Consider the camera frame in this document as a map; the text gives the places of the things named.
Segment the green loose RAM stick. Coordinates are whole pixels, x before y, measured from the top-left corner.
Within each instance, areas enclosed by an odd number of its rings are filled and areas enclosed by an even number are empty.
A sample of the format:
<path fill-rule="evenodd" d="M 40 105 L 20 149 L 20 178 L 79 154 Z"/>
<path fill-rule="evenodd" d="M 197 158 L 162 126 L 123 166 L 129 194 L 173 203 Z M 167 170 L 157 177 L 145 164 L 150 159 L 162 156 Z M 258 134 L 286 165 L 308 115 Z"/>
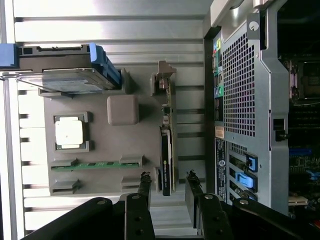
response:
<path fill-rule="evenodd" d="M 120 162 L 91 162 L 91 163 L 75 163 L 68 166 L 52 166 L 54 171 L 74 171 L 89 169 L 113 169 L 113 168 L 139 168 L 138 162 L 120 163 Z"/>

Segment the grey plastic parts rack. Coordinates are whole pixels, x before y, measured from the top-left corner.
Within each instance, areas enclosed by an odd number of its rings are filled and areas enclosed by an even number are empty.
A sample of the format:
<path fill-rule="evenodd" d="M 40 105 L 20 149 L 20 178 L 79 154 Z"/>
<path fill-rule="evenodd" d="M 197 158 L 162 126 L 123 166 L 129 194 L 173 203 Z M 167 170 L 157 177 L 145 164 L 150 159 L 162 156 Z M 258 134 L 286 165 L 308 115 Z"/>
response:
<path fill-rule="evenodd" d="M 136 188 L 140 174 L 155 180 L 160 172 L 163 97 L 151 96 L 150 79 L 135 80 L 121 70 L 122 87 L 101 93 L 44 98 L 49 192 L 52 196 L 123 193 Z M 83 144 L 62 149 L 55 122 L 76 117 L 83 124 Z M 52 170 L 78 163 L 139 163 L 138 168 Z"/>

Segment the silver CPU chip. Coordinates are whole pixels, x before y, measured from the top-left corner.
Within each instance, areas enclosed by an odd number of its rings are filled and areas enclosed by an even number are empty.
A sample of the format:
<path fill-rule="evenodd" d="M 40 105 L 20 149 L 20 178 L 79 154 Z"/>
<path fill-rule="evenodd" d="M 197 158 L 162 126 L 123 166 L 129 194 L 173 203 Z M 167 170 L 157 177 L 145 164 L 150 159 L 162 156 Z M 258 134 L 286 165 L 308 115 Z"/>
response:
<path fill-rule="evenodd" d="M 83 122 L 77 117 L 61 117 L 55 122 L 55 142 L 62 149 L 79 148 L 84 143 Z"/>

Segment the blue expansion slot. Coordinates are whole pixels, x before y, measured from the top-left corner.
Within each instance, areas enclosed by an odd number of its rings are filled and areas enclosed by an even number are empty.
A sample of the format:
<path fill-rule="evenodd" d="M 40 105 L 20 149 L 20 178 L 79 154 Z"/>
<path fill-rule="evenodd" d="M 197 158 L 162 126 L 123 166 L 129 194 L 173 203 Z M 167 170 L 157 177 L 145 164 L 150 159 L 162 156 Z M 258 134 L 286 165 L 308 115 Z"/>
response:
<path fill-rule="evenodd" d="M 290 156 L 310 156 L 312 155 L 311 148 L 290 148 L 289 155 Z"/>

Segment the black open PC case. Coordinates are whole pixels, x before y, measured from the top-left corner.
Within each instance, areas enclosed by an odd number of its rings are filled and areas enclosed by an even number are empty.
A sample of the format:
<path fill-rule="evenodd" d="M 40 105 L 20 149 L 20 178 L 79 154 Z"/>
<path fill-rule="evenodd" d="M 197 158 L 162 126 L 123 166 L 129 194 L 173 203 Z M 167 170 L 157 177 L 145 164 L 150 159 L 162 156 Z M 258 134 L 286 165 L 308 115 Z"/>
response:
<path fill-rule="evenodd" d="M 213 0 L 203 21 L 206 190 L 227 204 L 240 193 L 293 219 L 320 203 L 289 196 L 286 60 L 320 59 L 320 0 Z M 246 153 L 258 157 L 251 172 Z M 236 182 L 257 177 L 257 192 Z"/>

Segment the green motherboard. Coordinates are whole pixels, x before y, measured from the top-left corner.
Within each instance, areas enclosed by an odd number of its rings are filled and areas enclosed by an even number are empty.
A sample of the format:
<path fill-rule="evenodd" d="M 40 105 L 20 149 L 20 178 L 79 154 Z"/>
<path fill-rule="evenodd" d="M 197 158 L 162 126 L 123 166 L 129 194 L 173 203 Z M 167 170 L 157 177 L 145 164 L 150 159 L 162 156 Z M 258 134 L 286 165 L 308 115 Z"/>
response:
<path fill-rule="evenodd" d="M 312 155 L 289 155 L 289 196 L 320 204 L 320 104 L 292 105 L 288 115 L 288 147 L 309 148 Z"/>

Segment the metal CPU socket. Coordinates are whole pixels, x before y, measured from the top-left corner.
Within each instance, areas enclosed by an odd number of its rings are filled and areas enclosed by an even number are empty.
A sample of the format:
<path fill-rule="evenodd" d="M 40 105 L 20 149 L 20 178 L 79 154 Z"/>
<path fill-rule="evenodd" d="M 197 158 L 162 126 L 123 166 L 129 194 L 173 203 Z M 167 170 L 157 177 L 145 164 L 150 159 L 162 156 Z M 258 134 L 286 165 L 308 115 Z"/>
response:
<path fill-rule="evenodd" d="M 320 105 L 320 58 L 284 62 L 289 73 L 289 102 L 293 106 Z"/>

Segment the hard disk in blue caddy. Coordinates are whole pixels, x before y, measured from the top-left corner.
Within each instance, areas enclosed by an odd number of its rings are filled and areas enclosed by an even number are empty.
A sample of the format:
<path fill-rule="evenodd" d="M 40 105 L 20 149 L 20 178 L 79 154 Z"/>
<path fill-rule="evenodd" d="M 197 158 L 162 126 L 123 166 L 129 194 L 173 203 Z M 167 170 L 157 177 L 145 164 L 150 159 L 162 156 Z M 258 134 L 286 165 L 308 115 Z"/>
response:
<path fill-rule="evenodd" d="M 122 87 L 120 70 L 95 43 L 50 48 L 0 43 L 0 80 L 9 79 L 72 95 Z"/>

